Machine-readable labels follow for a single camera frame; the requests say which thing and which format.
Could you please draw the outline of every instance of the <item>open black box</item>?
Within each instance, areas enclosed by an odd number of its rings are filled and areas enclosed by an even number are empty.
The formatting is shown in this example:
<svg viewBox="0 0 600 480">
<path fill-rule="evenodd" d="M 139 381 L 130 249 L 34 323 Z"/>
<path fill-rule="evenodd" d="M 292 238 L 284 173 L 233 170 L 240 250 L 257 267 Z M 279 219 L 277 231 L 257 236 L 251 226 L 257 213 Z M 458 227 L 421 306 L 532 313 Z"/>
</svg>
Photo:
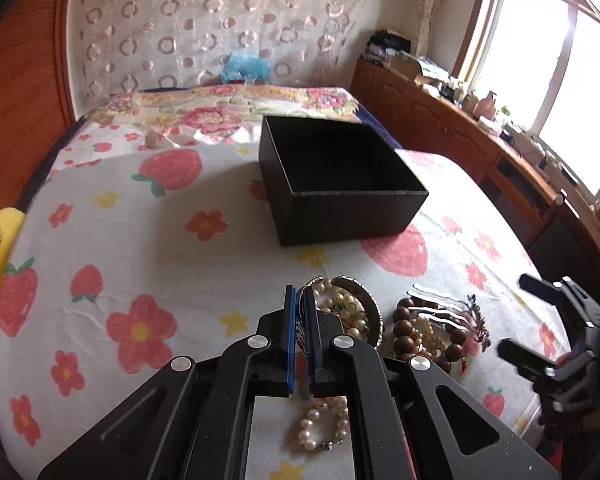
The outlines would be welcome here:
<svg viewBox="0 0 600 480">
<path fill-rule="evenodd" d="M 266 116 L 259 161 L 282 246 L 401 233 L 429 195 L 363 124 Z"/>
</svg>

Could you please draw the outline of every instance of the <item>wooden bead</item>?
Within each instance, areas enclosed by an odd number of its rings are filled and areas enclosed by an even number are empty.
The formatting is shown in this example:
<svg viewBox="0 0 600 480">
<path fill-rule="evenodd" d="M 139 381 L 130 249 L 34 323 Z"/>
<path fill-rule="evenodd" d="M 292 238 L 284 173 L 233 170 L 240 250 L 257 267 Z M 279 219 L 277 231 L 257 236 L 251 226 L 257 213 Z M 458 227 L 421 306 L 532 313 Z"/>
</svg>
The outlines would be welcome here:
<svg viewBox="0 0 600 480">
<path fill-rule="evenodd" d="M 402 298 L 400 301 L 398 301 L 398 307 L 400 306 L 409 308 L 410 306 L 413 306 L 413 300 L 411 298 Z"/>
<path fill-rule="evenodd" d="M 451 363 L 444 356 L 437 357 L 434 362 L 446 373 L 451 373 Z"/>
<path fill-rule="evenodd" d="M 411 319 L 411 311 L 405 306 L 399 306 L 394 310 L 394 314 L 391 316 L 391 319 L 394 323 L 397 323 L 403 319 L 408 321 Z"/>
<path fill-rule="evenodd" d="M 461 328 L 456 328 L 451 334 L 450 339 L 453 344 L 461 345 L 466 341 L 467 338 L 466 330 L 462 330 Z"/>
<path fill-rule="evenodd" d="M 462 347 L 458 344 L 449 345 L 445 351 L 445 357 L 452 363 L 462 357 Z"/>
<path fill-rule="evenodd" d="M 410 354 L 416 348 L 416 343 L 409 336 L 403 335 L 394 341 L 394 351 L 396 355 Z"/>
<path fill-rule="evenodd" d="M 403 335 L 411 335 L 413 325 L 406 319 L 401 319 L 394 325 L 394 335 L 400 337 Z"/>
</svg>

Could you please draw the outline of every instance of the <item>silver screw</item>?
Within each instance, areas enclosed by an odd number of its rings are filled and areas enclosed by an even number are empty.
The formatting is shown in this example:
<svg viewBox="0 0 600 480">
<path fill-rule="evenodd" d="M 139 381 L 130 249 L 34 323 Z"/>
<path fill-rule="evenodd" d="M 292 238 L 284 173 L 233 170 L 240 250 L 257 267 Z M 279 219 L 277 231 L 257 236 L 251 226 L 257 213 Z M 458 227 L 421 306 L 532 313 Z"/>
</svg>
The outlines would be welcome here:
<svg viewBox="0 0 600 480">
<path fill-rule="evenodd" d="M 333 344 L 338 348 L 351 348 L 353 346 L 353 339 L 348 335 L 339 335 L 333 339 Z"/>
<path fill-rule="evenodd" d="M 184 357 L 184 355 L 176 357 L 173 361 L 171 361 L 171 369 L 175 372 L 184 372 L 189 370 L 189 368 L 191 368 L 191 359 Z"/>
<path fill-rule="evenodd" d="M 268 343 L 269 340 L 260 334 L 252 335 L 247 341 L 247 345 L 249 345 L 251 348 L 263 348 Z"/>
<path fill-rule="evenodd" d="M 424 355 L 416 355 L 416 357 L 412 357 L 409 361 L 411 368 L 414 370 L 419 370 L 423 372 L 424 370 L 429 370 L 431 368 L 431 361 L 429 361 Z"/>
</svg>

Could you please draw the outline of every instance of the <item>pearl necklace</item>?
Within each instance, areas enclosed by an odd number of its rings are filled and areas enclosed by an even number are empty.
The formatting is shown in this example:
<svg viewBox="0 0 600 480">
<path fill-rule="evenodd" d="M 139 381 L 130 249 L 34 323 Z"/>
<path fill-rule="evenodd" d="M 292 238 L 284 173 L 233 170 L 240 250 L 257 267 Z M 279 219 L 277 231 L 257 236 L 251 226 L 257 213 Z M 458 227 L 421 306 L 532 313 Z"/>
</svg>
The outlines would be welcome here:
<svg viewBox="0 0 600 480">
<path fill-rule="evenodd" d="M 336 430 L 333 433 L 336 440 L 318 444 L 312 439 L 311 431 L 315 427 L 316 421 L 320 419 L 321 414 L 326 412 L 330 406 L 338 414 Z M 347 430 L 349 429 L 347 397 L 327 397 L 325 399 L 317 399 L 314 407 L 306 412 L 306 418 L 303 418 L 300 421 L 300 427 L 301 430 L 298 433 L 298 444 L 303 446 L 307 451 L 314 449 L 329 451 L 333 449 L 333 447 L 339 446 L 347 437 Z"/>
</svg>

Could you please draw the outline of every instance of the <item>bed sheet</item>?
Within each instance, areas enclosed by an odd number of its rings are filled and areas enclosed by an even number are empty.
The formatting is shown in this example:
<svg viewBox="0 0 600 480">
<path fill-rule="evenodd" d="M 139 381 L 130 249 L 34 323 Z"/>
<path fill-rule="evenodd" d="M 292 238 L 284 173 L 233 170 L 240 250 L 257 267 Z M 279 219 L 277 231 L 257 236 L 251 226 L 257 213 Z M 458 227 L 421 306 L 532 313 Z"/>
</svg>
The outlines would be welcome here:
<svg viewBox="0 0 600 480">
<path fill-rule="evenodd" d="M 343 88 L 218 85 L 116 94 L 58 153 L 50 176 L 96 160 L 149 149 L 260 140 L 264 115 L 360 122 Z"/>
<path fill-rule="evenodd" d="M 387 320 L 413 283 L 475 293 L 494 342 L 568 350 L 555 309 L 517 286 L 537 275 L 522 245 L 448 159 L 398 150 L 430 192 L 402 234 L 281 248 L 257 150 L 135 153 L 41 188 L 10 257 L 27 294 L 0 288 L 0 436 L 25 480 L 172 356 L 220 355 L 282 306 L 285 285 L 320 274 L 360 280 Z M 494 347 L 466 353 L 461 384 L 523 433 L 538 410 L 529 383 Z M 298 381 L 289 399 L 257 400 L 247 479 L 353 478 L 349 439 L 330 452 L 298 447 L 306 399 Z"/>
</svg>

